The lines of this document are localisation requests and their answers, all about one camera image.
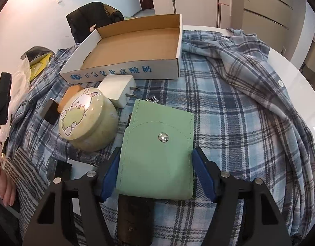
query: table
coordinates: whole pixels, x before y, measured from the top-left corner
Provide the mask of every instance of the table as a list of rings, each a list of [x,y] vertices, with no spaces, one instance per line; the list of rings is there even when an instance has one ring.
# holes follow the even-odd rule
[[[183,26],[183,29],[217,31],[224,36],[231,36],[228,30],[214,27]],[[315,92],[313,88],[291,62],[272,48],[270,48],[268,63],[286,86],[294,108],[311,130],[315,143]]]

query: orange eraser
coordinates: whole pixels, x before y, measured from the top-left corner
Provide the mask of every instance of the orange eraser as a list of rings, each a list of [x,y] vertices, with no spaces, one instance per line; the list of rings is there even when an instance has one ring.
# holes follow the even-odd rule
[[[62,100],[60,101],[60,104],[57,107],[57,111],[59,113],[61,113],[63,111],[63,108],[66,105],[66,103],[73,97],[73,95],[75,95],[77,92],[79,92],[81,90],[83,90],[83,87],[81,87],[79,85],[73,85],[73,86],[69,87],[67,89],[67,91],[65,92]]]

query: green leather pouch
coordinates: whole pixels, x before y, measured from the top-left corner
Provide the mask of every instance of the green leather pouch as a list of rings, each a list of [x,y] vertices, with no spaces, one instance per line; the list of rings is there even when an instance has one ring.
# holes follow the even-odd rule
[[[194,114],[136,100],[121,148],[116,189],[155,199],[190,199],[193,194]],[[161,142],[159,134],[168,135]]]

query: human hand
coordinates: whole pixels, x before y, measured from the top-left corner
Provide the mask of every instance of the human hand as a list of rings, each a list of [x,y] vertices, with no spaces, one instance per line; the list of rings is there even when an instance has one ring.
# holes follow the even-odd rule
[[[5,206],[12,206],[15,201],[16,187],[11,177],[1,168],[0,161],[0,198]]]

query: cartoon rabbit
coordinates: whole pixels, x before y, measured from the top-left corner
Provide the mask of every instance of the cartoon rabbit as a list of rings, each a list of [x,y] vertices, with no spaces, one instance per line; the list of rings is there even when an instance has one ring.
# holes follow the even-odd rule
[[[61,114],[62,128],[66,135],[70,135],[72,129],[81,122],[89,108],[91,98],[98,94],[98,92],[88,94],[88,90],[86,89],[82,95],[73,101],[69,109]]]

